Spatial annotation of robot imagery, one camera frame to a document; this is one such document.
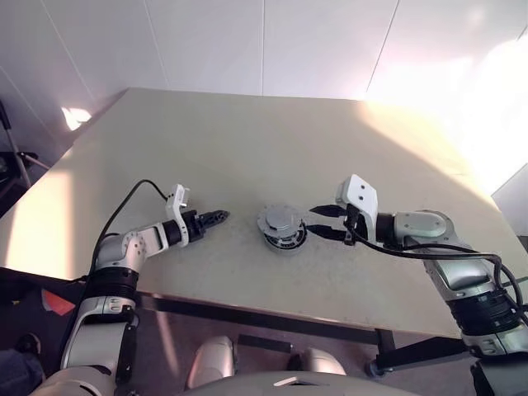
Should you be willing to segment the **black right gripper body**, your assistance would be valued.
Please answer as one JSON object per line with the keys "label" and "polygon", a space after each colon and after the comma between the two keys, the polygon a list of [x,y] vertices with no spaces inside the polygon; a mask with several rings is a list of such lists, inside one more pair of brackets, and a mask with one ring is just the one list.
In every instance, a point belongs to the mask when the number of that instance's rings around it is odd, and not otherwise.
{"label": "black right gripper body", "polygon": [[367,239],[367,227],[363,214],[353,205],[346,206],[346,216],[343,222],[346,229],[344,243],[355,246]]}

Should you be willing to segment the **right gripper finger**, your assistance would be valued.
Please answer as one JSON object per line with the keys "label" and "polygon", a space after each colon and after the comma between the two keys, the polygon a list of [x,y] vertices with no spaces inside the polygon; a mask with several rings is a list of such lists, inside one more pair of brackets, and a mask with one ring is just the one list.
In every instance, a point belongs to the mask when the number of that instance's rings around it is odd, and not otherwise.
{"label": "right gripper finger", "polygon": [[347,216],[347,210],[340,205],[318,205],[309,210],[317,215],[331,218],[340,218]]}
{"label": "right gripper finger", "polygon": [[306,229],[320,238],[327,240],[344,242],[347,237],[347,232],[344,230],[334,229],[327,225],[311,224],[307,225]]}

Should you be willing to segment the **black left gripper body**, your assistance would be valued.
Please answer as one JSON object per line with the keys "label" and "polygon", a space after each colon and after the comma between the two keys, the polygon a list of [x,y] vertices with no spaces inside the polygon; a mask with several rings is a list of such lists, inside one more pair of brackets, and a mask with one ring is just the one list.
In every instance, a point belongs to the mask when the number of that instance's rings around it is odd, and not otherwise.
{"label": "black left gripper body", "polygon": [[187,228],[189,243],[197,242],[205,236],[204,215],[189,210],[182,214],[182,219]]}

